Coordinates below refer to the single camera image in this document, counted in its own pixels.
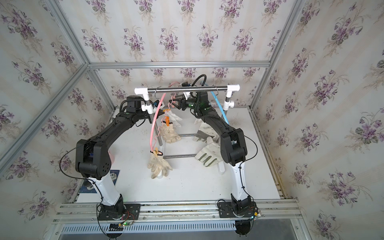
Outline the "orange clothes peg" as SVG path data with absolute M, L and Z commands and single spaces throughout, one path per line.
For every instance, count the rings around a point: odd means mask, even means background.
M 170 117 L 168 115 L 165 116 L 165 123 L 167 126 L 171 124 Z

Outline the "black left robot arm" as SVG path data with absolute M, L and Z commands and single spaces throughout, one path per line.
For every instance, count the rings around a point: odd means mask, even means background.
M 65 176 L 83 180 L 93 185 L 101 196 L 97 210 L 113 220 L 120 220 L 126 215 L 127 209 L 121 193 L 116 189 L 110 170 L 112 159 L 109 149 L 112 144 L 126 131 L 131 129 L 140 120 L 153 121 L 150 114 L 153 112 L 153 102 L 149 98 L 128 96 L 119 107 L 118 114 L 112 118 L 97 135 L 89 139 L 81 139 L 73 150 L 75 154 L 75 170 L 80 177 Z

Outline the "blue wavy hanger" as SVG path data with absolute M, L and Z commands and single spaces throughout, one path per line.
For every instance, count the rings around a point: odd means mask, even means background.
M 223 107 L 222 107 L 222 105 L 221 105 L 219 99 L 217 98 L 217 95 L 216 95 L 214 92 L 212 92 L 212 91 L 211 91 L 211 95 L 213 96 L 213 98 L 214 98 L 214 100 L 215 100 L 215 102 L 216 102 L 216 104 L 217 104 L 217 106 L 218 106 L 218 108 L 219 108 L 219 110 L 220 110 L 220 112 L 221 112 L 221 114 L 222 114 L 222 118 L 224 119 L 224 121 L 225 121 L 227 124 L 229 124 L 229 121 L 228 121 L 226 112 L 225 112 L 225 110 L 223 109 Z

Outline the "beige knit glove red cuff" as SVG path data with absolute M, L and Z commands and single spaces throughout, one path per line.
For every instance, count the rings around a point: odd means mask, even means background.
M 169 171 L 173 170 L 169 162 L 164 159 L 164 154 L 162 156 L 156 156 L 152 152 L 147 168 L 151 170 L 151 179 L 155 179 L 159 175 L 167 177 Z

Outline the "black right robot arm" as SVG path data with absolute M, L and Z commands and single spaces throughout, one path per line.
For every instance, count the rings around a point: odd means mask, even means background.
M 175 100 L 178 102 L 176 108 L 179 110 L 191 109 L 191 113 L 196 119 L 203 121 L 204 124 L 213 129 L 218 134 L 220 142 L 209 141 L 212 134 L 207 134 L 207 146 L 197 155 L 197 159 L 204 164 L 211 164 L 216 160 L 222 159 L 226 164 L 231 165 L 233 189 L 231 193 L 231 208 L 237 217 L 243 217 L 246 212 L 253 211 L 253 218 L 259 214 L 259 209 L 251 195 L 248 194 L 245 178 L 242 175 L 245 169 L 242 164 L 247 161 L 248 154 L 246 138 L 242 129 L 235 129 L 230 126 L 225 116 L 228 108 L 233 107 L 230 98 L 233 92 L 240 90 L 239 85 L 228 85 L 224 106 L 219 105 L 222 112 L 220 117 L 208 100 L 208 92 L 184 92 L 177 95 Z

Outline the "white glove with grey strap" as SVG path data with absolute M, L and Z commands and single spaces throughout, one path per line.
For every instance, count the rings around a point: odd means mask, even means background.
M 212 137 L 208 137 L 207 145 L 195 155 L 195 159 L 204 167 L 212 167 L 223 162 L 220 144 L 216 143 Z

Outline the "pink wavy hanger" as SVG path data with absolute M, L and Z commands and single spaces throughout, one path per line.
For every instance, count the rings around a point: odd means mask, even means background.
M 160 110 L 162 110 L 162 108 L 164 108 L 164 106 L 165 106 L 164 100 L 166 98 L 166 95 L 171 94 L 171 93 L 175 93 L 175 91 L 163 92 L 163 91 L 160 91 L 160 89 L 161 88 L 156 89 L 156 93 L 161 93 L 162 95 L 159 99 L 159 103 L 157 104 L 155 114 L 153 115 L 151 134 L 150 134 L 150 151 L 152 153 L 155 152 L 156 146 L 160 146 L 160 147 L 163 146 L 163 140 L 162 140 L 162 137 L 160 135 L 160 130 L 159 130 L 160 124 L 158 124 L 158 118 L 160 116 Z

